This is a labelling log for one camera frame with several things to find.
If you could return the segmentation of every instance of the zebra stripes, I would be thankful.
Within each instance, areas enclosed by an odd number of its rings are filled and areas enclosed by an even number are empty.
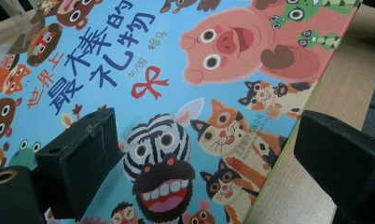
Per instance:
[[[184,128],[174,121],[174,116],[156,115],[148,124],[141,123],[132,129],[124,151],[124,173],[134,182],[145,164],[161,162],[167,153],[188,161],[190,141]]]

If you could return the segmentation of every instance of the red mouth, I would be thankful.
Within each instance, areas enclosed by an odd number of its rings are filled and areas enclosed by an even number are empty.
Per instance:
[[[254,33],[252,31],[245,29],[245,28],[238,28],[234,27],[232,28],[237,36],[238,36],[238,41],[240,44],[240,52],[243,52],[254,44],[255,38],[254,38]]]

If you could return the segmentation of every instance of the zebra mouth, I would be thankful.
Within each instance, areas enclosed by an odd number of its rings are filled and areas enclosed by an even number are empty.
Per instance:
[[[171,211],[185,199],[187,186],[188,180],[169,180],[150,192],[140,194],[141,201],[152,212]]]

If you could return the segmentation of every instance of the pink ear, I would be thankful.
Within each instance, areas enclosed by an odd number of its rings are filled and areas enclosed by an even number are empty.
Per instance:
[[[192,85],[200,85],[204,74],[200,70],[186,70],[184,79],[187,83]]]
[[[181,49],[189,50],[196,44],[196,39],[188,36],[188,33],[184,33],[179,41],[179,46]]]

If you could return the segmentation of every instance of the pig ear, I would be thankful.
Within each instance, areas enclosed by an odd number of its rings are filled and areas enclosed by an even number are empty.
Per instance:
[[[192,85],[200,85],[204,74],[200,70],[186,70],[184,74],[184,80]]]

